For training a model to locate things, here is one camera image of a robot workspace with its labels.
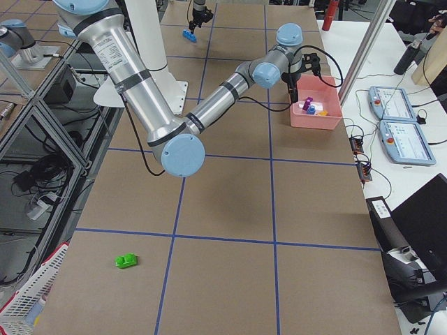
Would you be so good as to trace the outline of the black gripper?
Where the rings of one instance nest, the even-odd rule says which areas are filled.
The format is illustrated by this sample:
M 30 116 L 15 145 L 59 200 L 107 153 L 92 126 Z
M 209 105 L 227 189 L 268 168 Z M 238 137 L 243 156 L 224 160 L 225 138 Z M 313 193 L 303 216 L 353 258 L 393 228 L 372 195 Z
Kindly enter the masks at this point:
M 213 18 L 213 12 L 210 9 L 193 9 L 193 20 L 189 21 L 189 31 L 194 32 L 196 27 L 201 27 L 203 23 L 209 22 Z
M 297 103 L 299 93 L 297 88 L 298 80 L 300 79 L 299 72 L 285 73 L 286 83 L 289 91 L 290 103 Z

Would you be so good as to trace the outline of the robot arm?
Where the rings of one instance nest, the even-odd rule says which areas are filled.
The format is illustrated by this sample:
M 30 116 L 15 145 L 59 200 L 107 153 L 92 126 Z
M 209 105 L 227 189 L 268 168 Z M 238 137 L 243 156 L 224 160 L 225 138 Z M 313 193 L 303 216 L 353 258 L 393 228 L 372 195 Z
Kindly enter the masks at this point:
M 208 23 L 213 17 L 213 12 L 206 6 L 205 0 L 193 0 L 192 19 L 189 20 L 189 31 L 193 34 L 196 27 Z
M 147 143 L 163 169 L 176 177 L 195 174 L 205 160 L 199 135 L 219 120 L 250 87 L 272 88 L 302 67 L 302 30 L 287 23 L 276 43 L 259 59 L 247 61 L 190 113 L 182 114 L 186 82 L 166 63 L 159 16 L 153 1 L 57 1 L 59 30 L 91 46 L 115 91 L 146 129 Z

